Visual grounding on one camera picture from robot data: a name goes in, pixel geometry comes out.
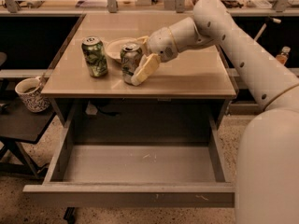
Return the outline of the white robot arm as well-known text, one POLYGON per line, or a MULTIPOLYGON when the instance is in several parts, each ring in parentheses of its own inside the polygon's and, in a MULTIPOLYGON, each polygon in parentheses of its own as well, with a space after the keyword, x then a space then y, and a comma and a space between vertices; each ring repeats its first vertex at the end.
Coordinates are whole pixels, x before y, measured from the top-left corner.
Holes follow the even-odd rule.
POLYGON ((134 85, 184 50, 224 50, 262 110, 238 147, 235 223, 299 224, 299 78, 239 28, 220 0, 199 0, 192 17, 154 32, 144 45, 134 85))

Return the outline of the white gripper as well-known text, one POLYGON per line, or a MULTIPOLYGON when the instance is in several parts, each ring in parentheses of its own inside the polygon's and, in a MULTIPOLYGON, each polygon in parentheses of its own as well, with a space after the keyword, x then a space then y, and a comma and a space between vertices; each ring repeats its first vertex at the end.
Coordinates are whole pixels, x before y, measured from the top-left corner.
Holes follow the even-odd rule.
POLYGON ((139 66, 131 77, 134 86, 140 85, 151 76, 159 68, 160 62, 167 63, 178 56, 174 37, 167 27, 152 33, 149 37, 141 36, 136 41, 144 52, 149 51, 152 54, 142 56, 139 66))

